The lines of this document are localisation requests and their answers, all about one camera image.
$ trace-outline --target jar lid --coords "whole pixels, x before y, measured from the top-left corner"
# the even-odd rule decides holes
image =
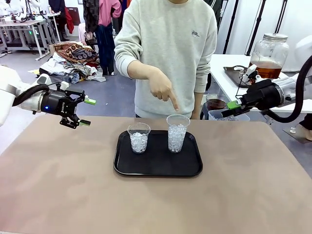
[[[265,33],[263,38],[268,40],[287,40],[288,36],[280,33]]]

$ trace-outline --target white wall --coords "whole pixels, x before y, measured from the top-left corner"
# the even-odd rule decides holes
[[[240,0],[234,21],[227,54],[245,54],[254,20],[261,0]],[[267,0],[262,21],[255,39],[259,41],[264,33],[275,31],[283,0]],[[235,0],[229,0],[224,13],[223,21],[218,35],[217,54],[222,54],[228,34]],[[300,70],[300,64],[294,57],[295,45],[304,37],[312,35],[311,19],[312,0],[288,0],[283,24],[280,33],[289,36],[288,44],[291,47],[284,71]]]

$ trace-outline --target gray sweatshirt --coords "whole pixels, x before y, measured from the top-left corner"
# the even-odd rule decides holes
[[[203,0],[132,0],[115,39],[116,66],[126,77],[134,60],[159,68],[172,82],[179,114],[190,117],[194,92],[205,92],[216,35],[215,13]],[[140,117],[177,113],[170,101],[150,93],[148,80],[136,80],[135,106]]]

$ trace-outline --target clothing pile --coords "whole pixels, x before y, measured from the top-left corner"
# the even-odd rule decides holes
[[[91,80],[101,72],[96,52],[79,42],[62,42],[53,45],[53,56],[44,63],[40,74],[50,75],[52,80],[78,83],[80,80]]]

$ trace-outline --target ice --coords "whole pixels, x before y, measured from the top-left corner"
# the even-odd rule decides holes
[[[186,127],[182,124],[169,126],[168,130],[168,148],[171,152],[178,153],[181,151],[186,134]]]
[[[216,118],[216,120],[219,120],[219,121],[239,121],[239,119],[237,117],[234,117],[234,116],[230,116],[230,117],[226,117],[226,118]]]
[[[147,138],[146,134],[134,133],[130,135],[132,150],[135,153],[143,153],[146,150],[147,146]]]

